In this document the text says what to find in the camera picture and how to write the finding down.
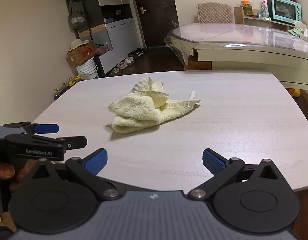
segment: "white hat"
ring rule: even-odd
[[[78,47],[81,46],[81,45],[88,44],[89,42],[90,42],[89,40],[81,41],[80,39],[76,39],[75,41],[73,41],[73,42],[71,43],[71,48],[70,48],[69,52],[70,52],[71,50],[73,50],[73,49],[78,48]]]

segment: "finger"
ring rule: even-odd
[[[24,179],[24,176],[29,172],[29,169],[25,166],[24,168],[16,172],[16,181],[21,182]]]
[[[0,163],[0,179],[10,179],[14,176],[15,169],[11,164]]]
[[[14,191],[18,189],[19,186],[21,186],[21,183],[12,182],[9,185],[9,190],[11,191],[11,193],[13,193]]]

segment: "logo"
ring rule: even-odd
[[[52,156],[52,152],[46,152],[46,151],[41,152],[41,151],[37,151],[37,150],[32,151],[32,150],[26,149],[25,152],[26,153],[30,153],[30,154],[50,155],[50,156]]]
[[[159,197],[159,195],[153,193],[152,195],[150,195],[150,198],[151,199],[157,199]]]

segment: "dark brown door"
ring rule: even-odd
[[[164,38],[178,22],[175,0],[136,0],[146,46],[166,45]]]

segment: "crumpled towel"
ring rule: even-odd
[[[112,128],[119,133],[130,133],[159,125],[190,112],[200,99],[192,92],[185,101],[170,100],[163,91],[164,83],[153,83],[150,77],[142,78],[131,92],[114,101],[109,110],[116,114]]]

